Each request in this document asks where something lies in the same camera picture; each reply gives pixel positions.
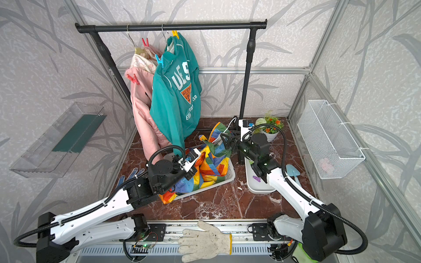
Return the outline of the rainbow striped jacket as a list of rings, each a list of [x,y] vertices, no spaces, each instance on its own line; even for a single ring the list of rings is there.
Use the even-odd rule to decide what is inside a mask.
[[[196,173],[189,180],[182,178],[169,191],[159,195],[163,204],[169,204],[178,197],[198,194],[226,180],[232,148],[224,145],[221,134],[230,135],[231,132],[218,122],[208,138],[200,136],[203,144],[197,147],[200,156],[194,165]]]

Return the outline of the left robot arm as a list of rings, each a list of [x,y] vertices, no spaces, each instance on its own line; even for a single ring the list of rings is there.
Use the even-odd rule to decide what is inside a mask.
[[[198,149],[186,153],[176,145],[160,149],[150,157],[147,171],[116,187],[109,197],[66,214],[45,213],[38,218],[36,229],[19,235],[13,244],[36,248],[38,263],[59,263],[93,244],[140,240],[150,231],[142,215],[117,222],[108,220],[148,205],[182,178],[192,178],[200,156]]]

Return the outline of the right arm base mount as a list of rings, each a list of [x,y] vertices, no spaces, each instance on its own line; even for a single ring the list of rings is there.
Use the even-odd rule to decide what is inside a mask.
[[[253,223],[247,227],[247,231],[252,234],[253,241],[273,241],[267,223]]]

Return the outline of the purple clothespin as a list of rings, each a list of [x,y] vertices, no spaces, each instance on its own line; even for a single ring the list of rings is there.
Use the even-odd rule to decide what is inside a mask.
[[[257,177],[257,176],[252,176],[252,178],[254,179],[254,180],[256,180],[257,182],[261,182],[261,178],[259,178],[259,177]]]

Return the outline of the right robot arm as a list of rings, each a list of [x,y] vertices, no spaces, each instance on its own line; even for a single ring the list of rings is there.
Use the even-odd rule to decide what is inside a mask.
[[[241,154],[252,161],[255,176],[273,187],[295,209],[299,219],[281,215],[268,222],[272,237],[288,236],[301,243],[305,253],[315,261],[323,261],[331,254],[356,255],[368,247],[366,234],[355,224],[343,218],[334,204],[324,204],[288,174],[286,158],[278,162],[270,155],[270,144],[265,135],[255,133],[257,126],[242,127],[235,134],[221,133],[227,150]]]

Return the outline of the white hanger of rainbow jacket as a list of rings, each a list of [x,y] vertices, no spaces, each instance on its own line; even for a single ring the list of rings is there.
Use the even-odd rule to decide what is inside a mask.
[[[218,122],[210,134],[210,139],[212,139],[212,143],[217,144],[218,142],[220,142],[222,133],[230,133],[229,128],[231,124],[232,123],[235,124],[236,121],[237,121],[237,117],[234,116],[233,119],[226,126],[222,124],[221,122]]]

